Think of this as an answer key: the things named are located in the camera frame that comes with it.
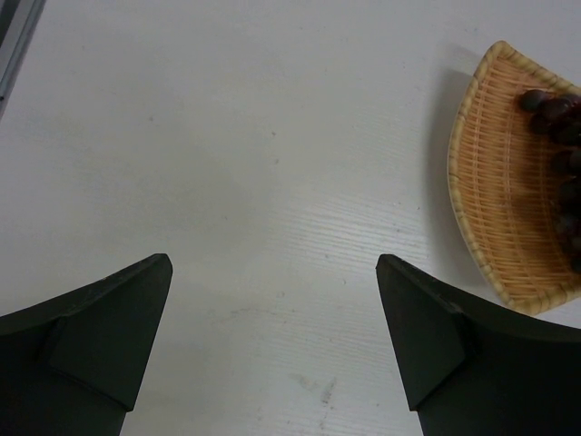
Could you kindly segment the dark red grape bunch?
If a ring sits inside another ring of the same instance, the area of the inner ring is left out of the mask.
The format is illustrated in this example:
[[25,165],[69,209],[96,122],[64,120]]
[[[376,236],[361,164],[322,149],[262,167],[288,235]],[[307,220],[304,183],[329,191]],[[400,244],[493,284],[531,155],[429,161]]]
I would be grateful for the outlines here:
[[566,178],[556,191],[556,236],[572,271],[580,273],[580,95],[530,89],[517,105],[530,114],[529,131],[559,148],[549,159],[551,172]]

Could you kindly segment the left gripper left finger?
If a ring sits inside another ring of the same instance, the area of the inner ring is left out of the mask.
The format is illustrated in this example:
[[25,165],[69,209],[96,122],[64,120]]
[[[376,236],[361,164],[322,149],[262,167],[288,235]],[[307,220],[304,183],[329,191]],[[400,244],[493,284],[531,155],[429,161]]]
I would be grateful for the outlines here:
[[171,281],[171,260],[157,253],[2,316],[2,434],[120,434]]

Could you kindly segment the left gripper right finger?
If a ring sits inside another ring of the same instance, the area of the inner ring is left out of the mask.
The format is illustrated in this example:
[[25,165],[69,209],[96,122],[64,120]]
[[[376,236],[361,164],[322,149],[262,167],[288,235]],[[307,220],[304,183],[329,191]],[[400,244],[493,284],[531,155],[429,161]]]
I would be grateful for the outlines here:
[[376,273],[411,411],[426,435],[577,435],[580,332],[441,282],[392,254]]

